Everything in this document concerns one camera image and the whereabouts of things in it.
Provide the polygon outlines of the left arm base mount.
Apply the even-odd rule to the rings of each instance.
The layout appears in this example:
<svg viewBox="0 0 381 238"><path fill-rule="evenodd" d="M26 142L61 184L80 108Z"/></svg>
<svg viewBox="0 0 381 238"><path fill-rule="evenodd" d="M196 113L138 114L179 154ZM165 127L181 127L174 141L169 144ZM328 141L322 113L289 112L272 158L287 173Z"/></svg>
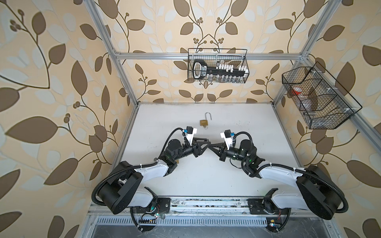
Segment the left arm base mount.
<svg viewBox="0 0 381 238"><path fill-rule="evenodd" d="M147 207L133 207L133 212L142 213L153 213L153 214L167 214L170 211L171 198L169 197L158 197L154 198Z"/></svg>

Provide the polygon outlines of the black socket set holder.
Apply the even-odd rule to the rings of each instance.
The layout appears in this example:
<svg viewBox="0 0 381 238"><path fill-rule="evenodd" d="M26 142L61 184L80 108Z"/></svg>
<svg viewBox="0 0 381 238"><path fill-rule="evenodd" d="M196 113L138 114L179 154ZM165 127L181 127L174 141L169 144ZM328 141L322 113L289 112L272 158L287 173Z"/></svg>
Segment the black socket set holder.
<svg viewBox="0 0 381 238"><path fill-rule="evenodd" d="M238 78L248 77L250 72L246 66L239 66L238 68L230 64L220 64L220 63L206 63L202 59L197 59L193 62L190 71L194 79L203 79L205 77L210 78L211 76L231 76Z"/></svg>

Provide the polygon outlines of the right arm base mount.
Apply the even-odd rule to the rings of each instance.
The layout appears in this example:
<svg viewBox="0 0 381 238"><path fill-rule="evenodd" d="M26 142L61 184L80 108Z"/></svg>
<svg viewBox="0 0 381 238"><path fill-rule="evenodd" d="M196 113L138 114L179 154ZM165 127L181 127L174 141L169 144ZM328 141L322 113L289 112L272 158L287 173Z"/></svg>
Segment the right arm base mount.
<svg viewBox="0 0 381 238"><path fill-rule="evenodd" d="M251 215L276 216L283 213L269 198L249 198L247 203Z"/></svg>

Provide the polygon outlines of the large brass padlock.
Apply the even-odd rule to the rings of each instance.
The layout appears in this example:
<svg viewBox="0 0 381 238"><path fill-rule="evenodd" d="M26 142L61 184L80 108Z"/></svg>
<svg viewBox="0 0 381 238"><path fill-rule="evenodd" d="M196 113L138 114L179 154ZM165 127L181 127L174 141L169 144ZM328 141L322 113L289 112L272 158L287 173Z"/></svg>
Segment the large brass padlock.
<svg viewBox="0 0 381 238"><path fill-rule="evenodd" d="M208 117L210 117L210 120L212 120L212 116L210 112L206 112L205 114L205 119L202 119L199 121L200 126L208 126Z"/></svg>

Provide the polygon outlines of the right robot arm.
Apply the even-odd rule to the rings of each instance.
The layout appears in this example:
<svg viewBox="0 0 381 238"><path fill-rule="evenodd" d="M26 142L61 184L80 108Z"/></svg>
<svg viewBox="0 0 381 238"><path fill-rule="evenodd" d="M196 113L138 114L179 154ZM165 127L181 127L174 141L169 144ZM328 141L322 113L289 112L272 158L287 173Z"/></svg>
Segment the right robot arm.
<svg viewBox="0 0 381 238"><path fill-rule="evenodd" d="M309 210L318 217L330 220L335 213L345 213L349 203L344 192L317 166L294 168L277 163L267 163L257 155L257 148L242 140L239 148L226 143L210 146L220 161L236 160L240 169L251 177L270 179L293 187L292 191L272 188L264 196L263 204L269 213L274 209Z"/></svg>

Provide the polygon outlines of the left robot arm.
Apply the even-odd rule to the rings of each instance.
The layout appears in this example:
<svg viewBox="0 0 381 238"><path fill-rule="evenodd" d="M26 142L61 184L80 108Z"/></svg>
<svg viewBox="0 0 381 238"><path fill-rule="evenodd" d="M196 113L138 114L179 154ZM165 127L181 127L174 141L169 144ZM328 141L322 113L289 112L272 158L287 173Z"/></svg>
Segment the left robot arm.
<svg viewBox="0 0 381 238"><path fill-rule="evenodd" d="M142 187L142 183L170 175L179 159L189 155L198 157L210 145L211 142L204 138L196 138L193 143L186 141L185 144L172 139L152 163L134 166L122 161L96 185L91 194L92 202L108 207L114 215L134 207L152 212L158 207L158 195L149 187Z"/></svg>

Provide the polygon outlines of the red capped jar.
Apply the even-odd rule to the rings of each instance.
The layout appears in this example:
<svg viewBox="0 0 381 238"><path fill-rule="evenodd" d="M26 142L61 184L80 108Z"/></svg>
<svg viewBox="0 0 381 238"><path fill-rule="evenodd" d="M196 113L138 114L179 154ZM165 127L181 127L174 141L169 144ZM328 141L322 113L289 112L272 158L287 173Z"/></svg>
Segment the red capped jar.
<svg viewBox="0 0 381 238"><path fill-rule="evenodd" d="M298 95L302 94L302 92L303 92L302 88L300 88L300 87L292 87L290 94L292 96L298 96Z"/></svg>

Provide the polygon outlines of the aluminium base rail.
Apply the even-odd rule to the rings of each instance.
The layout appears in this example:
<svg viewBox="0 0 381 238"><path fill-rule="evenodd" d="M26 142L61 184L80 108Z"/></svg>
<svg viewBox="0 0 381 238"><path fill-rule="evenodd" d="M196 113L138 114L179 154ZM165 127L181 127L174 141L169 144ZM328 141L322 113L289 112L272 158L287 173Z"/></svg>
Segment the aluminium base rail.
<svg viewBox="0 0 381 238"><path fill-rule="evenodd" d="M159 213L165 215L195 216L278 216L287 210L268 214L262 208L260 196L160 196Z"/></svg>

